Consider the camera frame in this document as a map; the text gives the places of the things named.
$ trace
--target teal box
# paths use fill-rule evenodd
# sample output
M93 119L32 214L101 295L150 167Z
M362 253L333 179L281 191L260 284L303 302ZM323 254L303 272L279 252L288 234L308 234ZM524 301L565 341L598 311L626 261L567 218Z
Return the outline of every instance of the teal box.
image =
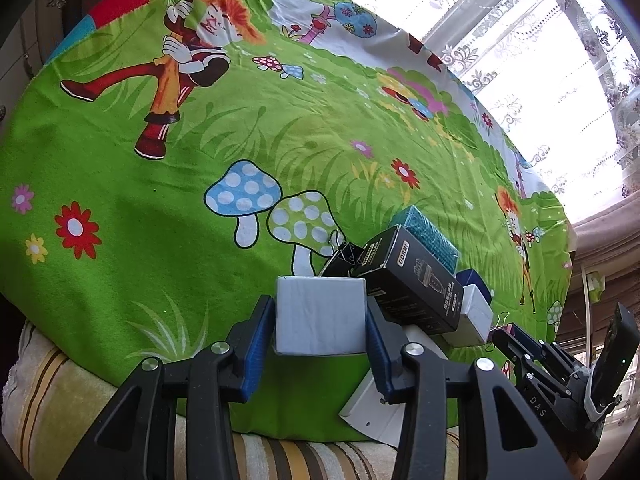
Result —
M401 225L431 253L451 273L456 273L456 266L460 257L460 251L455 245L438 231L438 228L429 222L420 210L411 205L396 213L389 222L389 227Z

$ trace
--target white lace curtain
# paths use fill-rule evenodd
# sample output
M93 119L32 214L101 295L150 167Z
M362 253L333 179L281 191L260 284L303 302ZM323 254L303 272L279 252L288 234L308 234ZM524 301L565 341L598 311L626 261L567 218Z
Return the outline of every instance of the white lace curtain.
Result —
M572 222L640 189L640 64L600 0L354 0L424 38Z

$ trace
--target metal screw head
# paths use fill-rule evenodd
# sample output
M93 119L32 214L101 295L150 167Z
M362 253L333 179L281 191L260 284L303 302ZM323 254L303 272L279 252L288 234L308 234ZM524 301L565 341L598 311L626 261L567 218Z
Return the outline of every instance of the metal screw head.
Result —
M211 345L211 351L214 354L226 354L229 352L231 346L226 341L217 341Z
M494 369L494 362L487 357L481 357L476 361L476 366L485 372Z
M420 343L409 343L404 346L404 351L409 355L422 355L424 354L424 346Z
M155 370L159 365L160 363L158 362L158 359L154 359L153 357L148 357L144 361L142 361L142 369L145 372Z

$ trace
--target striped cushion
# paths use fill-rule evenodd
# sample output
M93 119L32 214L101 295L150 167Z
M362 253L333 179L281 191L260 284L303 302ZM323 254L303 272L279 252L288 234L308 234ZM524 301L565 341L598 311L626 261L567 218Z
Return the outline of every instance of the striped cushion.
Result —
M4 388L2 432L34 480L55 480L115 388L71 361L31 323ZM175 480L185 480L185 419L178 416ZM389 480L396 450L377 442L318 444L233 435L240 480ZM447 433L446 480L458 477L458 437Z

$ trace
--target white small box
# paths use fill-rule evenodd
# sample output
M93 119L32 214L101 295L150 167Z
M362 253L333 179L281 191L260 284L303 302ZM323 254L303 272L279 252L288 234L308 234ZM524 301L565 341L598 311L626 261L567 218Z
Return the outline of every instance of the white small box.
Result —
M417 326L408 325L402 329L409 343L420 343L441 359L447 358L436 343ZM404 404L385 402L376 388L371 370L367 372L339 415L352 428L369 438L398 447L404 419Z
M300 356L364 353L366 311L362 278L280 276L275 351Z
M453 347L483 345L489 337L493 320L494 311L478 287L467 285L462 297L458 329L442 336Z

